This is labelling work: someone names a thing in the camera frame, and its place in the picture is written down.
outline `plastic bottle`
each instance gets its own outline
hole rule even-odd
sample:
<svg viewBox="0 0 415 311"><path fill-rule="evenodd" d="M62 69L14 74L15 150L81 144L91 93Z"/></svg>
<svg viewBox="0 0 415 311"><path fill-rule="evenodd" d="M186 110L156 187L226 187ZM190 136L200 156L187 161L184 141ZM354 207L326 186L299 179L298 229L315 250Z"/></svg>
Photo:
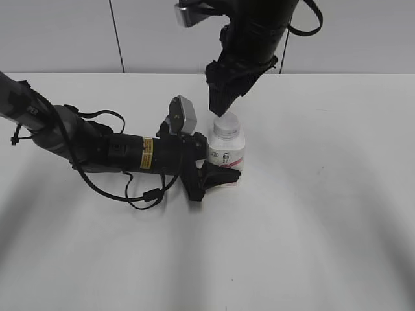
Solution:
<svg viewBox="0 0 415 311"><path fill-rule="evenodd" d="M219 167L232 168L242 172L245 157L245 135L238 117L232 112L217 117L207 136L207 160ZM229 183L225 187L238 187Z"/></svg>

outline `gray wall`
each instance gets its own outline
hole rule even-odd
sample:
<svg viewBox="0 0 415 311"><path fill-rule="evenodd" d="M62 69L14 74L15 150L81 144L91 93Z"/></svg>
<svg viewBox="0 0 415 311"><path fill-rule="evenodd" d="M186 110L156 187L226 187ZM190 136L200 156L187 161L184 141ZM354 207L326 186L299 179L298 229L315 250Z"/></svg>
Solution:
<svg viewBox="0 0 415 311"><path fill-rule="evenodd" d="M415 73L415 1L316 1L324 27L310 38L290 35L284 72ZM112 0L126 72L202 72L217 58L226 18L183 29L175 2ZM317 26L303 2L292 23ZM2 71L122 71L108 0L2 0L0 42Z"/></svg>

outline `white table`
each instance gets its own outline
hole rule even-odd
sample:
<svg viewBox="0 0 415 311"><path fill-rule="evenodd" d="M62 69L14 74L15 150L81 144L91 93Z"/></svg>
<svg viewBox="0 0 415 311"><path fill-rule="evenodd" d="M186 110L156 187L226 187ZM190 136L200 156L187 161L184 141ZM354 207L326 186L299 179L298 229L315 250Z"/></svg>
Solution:
<svg viewBox="0 0 415 311"><path fill-rule="evenodd" d="M213 120L202 75L11 74L154 136L170 100ZM268 75L231 110L238 189L147 212L100 197L0 120L0 310L412 310L415 76ZM113 117L99 119L121 127ZM122 195L126 176L93 176ZM137 194L159 177L136 175Z"/></svg>

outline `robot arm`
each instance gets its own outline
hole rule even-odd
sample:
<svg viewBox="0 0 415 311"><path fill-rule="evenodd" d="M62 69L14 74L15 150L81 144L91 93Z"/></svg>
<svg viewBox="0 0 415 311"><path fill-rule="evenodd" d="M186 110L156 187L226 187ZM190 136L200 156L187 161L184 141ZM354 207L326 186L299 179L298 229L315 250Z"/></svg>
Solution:
<svg viewBox="0 0 415 311"><path fill-rule="evenodd" d="M209 108L219 117L237 97L245 95L259 77L277 63L274 53L285 29L299 36L317 33L322 14L313 0L305 0L320 26L302 32L289 25L298 0L180 0L179 22L192 27L210 15L227 15L230 24L220 32L222 53L206 67Z"/></svg>

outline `yellow label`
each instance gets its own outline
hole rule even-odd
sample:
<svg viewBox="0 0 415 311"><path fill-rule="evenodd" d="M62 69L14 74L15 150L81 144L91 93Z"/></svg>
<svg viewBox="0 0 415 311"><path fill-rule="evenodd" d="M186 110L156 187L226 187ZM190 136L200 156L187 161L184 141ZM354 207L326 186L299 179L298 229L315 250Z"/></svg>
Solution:
<svg viewBox="0 0 415 311"><path fill-rule="evenodd" d="M143 155L141 156L141 170L149 170L153 160L153 138L143 137Z"/></svg>

